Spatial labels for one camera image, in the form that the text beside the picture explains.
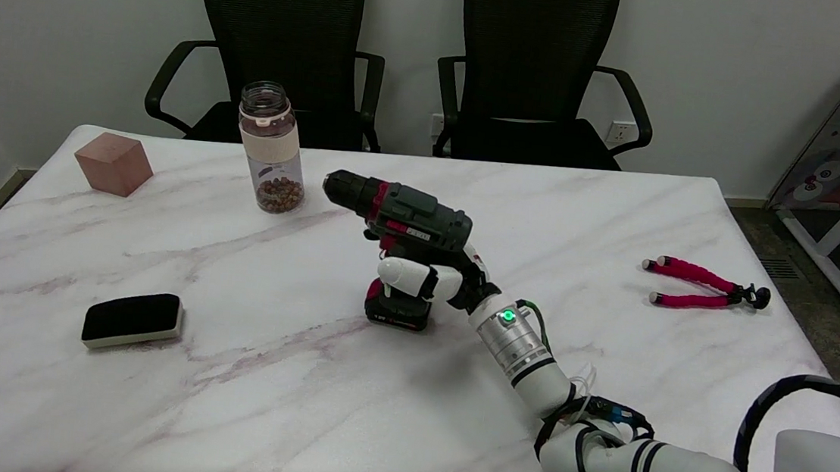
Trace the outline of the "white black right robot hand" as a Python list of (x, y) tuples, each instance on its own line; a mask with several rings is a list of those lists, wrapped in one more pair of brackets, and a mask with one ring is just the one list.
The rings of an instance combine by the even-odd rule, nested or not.
[(471, 314), (483, 301), (501, 294), (464, 235), (380, 221), (369, 223), (364, 235), (375, 239), (381, 250), (365, 308), (413, 317), (428, 312), (432, 303), (443, 302)]

